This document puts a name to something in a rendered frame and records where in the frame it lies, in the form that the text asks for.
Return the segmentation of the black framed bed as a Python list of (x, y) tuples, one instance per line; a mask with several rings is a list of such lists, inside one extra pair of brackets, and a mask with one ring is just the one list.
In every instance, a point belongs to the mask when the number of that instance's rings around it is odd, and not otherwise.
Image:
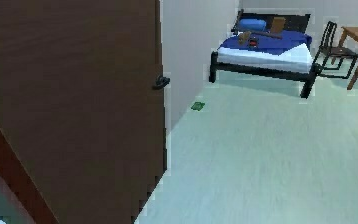
[[(310, 52), (312, 37), (306, 34), (310, 20), (308, 14), (279, 15), (238, 12), (232, 29), (238, 29), (241, 19), (260, 19), (267, 23), (264, 32), (270, 32), (274, 17), (286, 19), (283, 31), (276, 33), (282, 39), (251, 34), (243, 44), (238, 43), (238, 35), (223, 41), (217, 50), (211, 53), (209, 81), (216, 80), (216, 72), (231, 71), (264, 77), (299, 81), (303, 84), (300, 96), (307, 98), (315, 83), (317, 74)], [(250, 47), (250, 39), (258, 41), (257, 47)]]

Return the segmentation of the reddish brown door frame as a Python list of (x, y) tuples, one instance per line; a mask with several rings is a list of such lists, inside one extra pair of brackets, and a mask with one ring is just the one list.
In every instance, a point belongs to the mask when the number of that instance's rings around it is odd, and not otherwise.
[(59, 224), (0, 130), (0, 177), (36, 224)]

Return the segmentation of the brown baseball bat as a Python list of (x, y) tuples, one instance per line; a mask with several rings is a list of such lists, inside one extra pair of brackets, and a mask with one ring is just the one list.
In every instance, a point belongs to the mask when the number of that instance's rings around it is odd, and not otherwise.
[(266, 37), (275, 38), (275, 39), (282, 39), (283, 38), (281, 35), (277, 35), (277, 34), (273, 34), (273, 33), (269, 33), (269, 32), (264, 32), (264, 31), (255, 31), (255, 30), (242, 30), (242, 31), (239, 31), (238, 29), (231, 29), (231, 32), (233, 34), (235, 34), (235, 35), (238, 35), (239, 33), (249, 32), (251, 34), (260, 35), (260, 36), (266, 36)]

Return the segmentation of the brown birch birdhouse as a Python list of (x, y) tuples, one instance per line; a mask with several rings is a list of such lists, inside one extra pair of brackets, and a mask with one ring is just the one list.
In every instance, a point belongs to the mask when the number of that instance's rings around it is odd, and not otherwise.
[(286, 19), (284, 17), (274, 17), (271, 24), (271, 33), (281, 33), (283, 31)]

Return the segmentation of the blue pillow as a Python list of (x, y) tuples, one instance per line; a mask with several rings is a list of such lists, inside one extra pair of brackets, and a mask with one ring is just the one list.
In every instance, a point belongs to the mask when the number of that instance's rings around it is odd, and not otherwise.
[(241, 19), (238, 22), (239, 31), (264, 31), (266, 29), (267, 23), (265, 20), (260, 19)]

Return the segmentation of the black chair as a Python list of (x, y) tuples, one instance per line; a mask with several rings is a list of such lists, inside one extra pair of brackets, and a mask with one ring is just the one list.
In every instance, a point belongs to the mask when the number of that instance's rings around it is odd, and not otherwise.
[[(333, 45), (336, 29), (337, 24), (335, 22), (329, 21), (327, 23), (317, 53), (313, 60), (313, 65), (315, 67), (316, 74), (324, 77), (324, 70), (339, 70), (345, 59), (351, 59), (351, 65), (349, 67), (347, 75), (342, 76), (342, 79), (348, 79), (358, 60), (358, 54), (350, 50), (349, 48)], [(326, 66), (330, 57), (332, 57), (333, 59), (339, 59), (339, 63), (336, 67)]]

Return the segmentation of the dark brown room door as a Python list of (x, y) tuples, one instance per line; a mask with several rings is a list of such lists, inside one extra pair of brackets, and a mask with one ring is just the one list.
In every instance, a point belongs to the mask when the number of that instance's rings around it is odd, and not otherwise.
[(0, 0), (0, 130), (59, 224), (134, 224), (165, 170), (159, 0)]

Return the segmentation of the small brown box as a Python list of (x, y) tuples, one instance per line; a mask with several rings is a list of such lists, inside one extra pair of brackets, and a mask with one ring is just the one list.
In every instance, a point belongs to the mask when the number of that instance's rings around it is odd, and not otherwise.
[(250, 35), (251, 35), (250, 31), (241, 32), (238, 35), (238, 43), (240, 45), (243, 45), (250, 38)]

